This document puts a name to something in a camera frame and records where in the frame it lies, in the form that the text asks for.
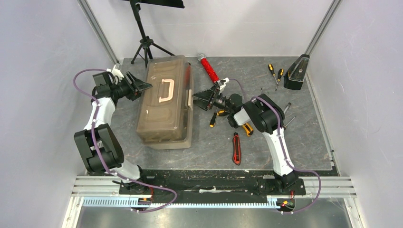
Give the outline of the translucent brown plastic toolbox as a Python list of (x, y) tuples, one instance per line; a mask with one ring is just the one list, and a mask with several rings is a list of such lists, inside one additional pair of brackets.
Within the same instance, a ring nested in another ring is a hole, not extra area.
[(149, 61), (136, 132), (145, 146), (156, 150), (187, 149), (192, 143), (192, 67), (185, 56)]

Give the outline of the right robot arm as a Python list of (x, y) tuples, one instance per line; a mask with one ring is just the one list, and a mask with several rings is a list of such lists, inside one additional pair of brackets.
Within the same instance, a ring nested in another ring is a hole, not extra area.
[(225, 97), (219, 86), (214, 85), (208, 90), (193, 94), (193, 104), (205, 111), (217, 107), (227, 112), (229, 124), (233, 128), (253, 123), (268, 144), (273, 160), (276, 191), (286, 194), (293, 189), (298, 174), (294, 171), (284, 139), (285, 115), (267, 95), (260, 94), (244, 102), (239, 94)]

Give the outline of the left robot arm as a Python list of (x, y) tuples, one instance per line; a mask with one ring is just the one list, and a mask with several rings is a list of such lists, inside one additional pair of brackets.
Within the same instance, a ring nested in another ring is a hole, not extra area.
[(149, 181), (142, 169), (125, 160), (123, 149), (111, 129), (112, 116), (121, 98), (134, 101), (153, 86), (136, 78), (131, 72), (123, 75), (117, 69), (95, 69), (95, 87), (91, 93), (78, 89), (91, 99), (92, 112), (83, 130), (74, 134), (74, 141), (86, 170), (91, 174), (106, 173), (118, 177), (118, 184), (138, 194), (148, 191)]

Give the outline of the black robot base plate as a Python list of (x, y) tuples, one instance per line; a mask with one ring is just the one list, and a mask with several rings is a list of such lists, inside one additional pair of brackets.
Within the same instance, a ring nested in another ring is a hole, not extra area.
[(324, 195), (325, 182), (333, 172), (296, 172), (282, 184), (272, 171), (168, 171), (144, 170), (137, 183), (115, 181), (119, 194), (141, 198), (143, 204), (264, 203), (268, 197)]

